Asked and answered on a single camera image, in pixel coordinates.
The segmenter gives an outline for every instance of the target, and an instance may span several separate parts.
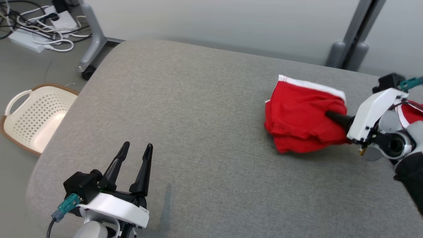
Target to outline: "black wheel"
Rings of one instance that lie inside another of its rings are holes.
[[[92,65],[88,65],[85,71],[81,73],[82,78],[85,80],[89,80],[91,76],[93,75],[93,73],[96,71],[96,69],[97,69],[96,67]]]

